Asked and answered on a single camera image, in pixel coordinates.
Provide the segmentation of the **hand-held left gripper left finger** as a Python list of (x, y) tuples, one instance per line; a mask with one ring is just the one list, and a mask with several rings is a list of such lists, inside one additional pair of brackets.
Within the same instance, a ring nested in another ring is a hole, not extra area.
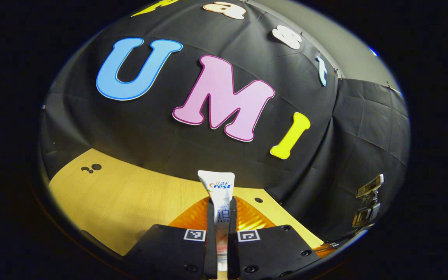
[(216, 280), (218, 278), (214, 204), (198, 202), (204, 229), (155, 224), (126, 254), (125, 261), (143, 280)]

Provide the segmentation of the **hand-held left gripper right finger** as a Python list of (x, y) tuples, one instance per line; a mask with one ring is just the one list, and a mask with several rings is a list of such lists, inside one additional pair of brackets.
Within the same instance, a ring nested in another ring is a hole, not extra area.
[(275, 280), (312, 265), (320, 257), (288, 224), (238, 229), (237, 198), (230, 202), (228, 278)]

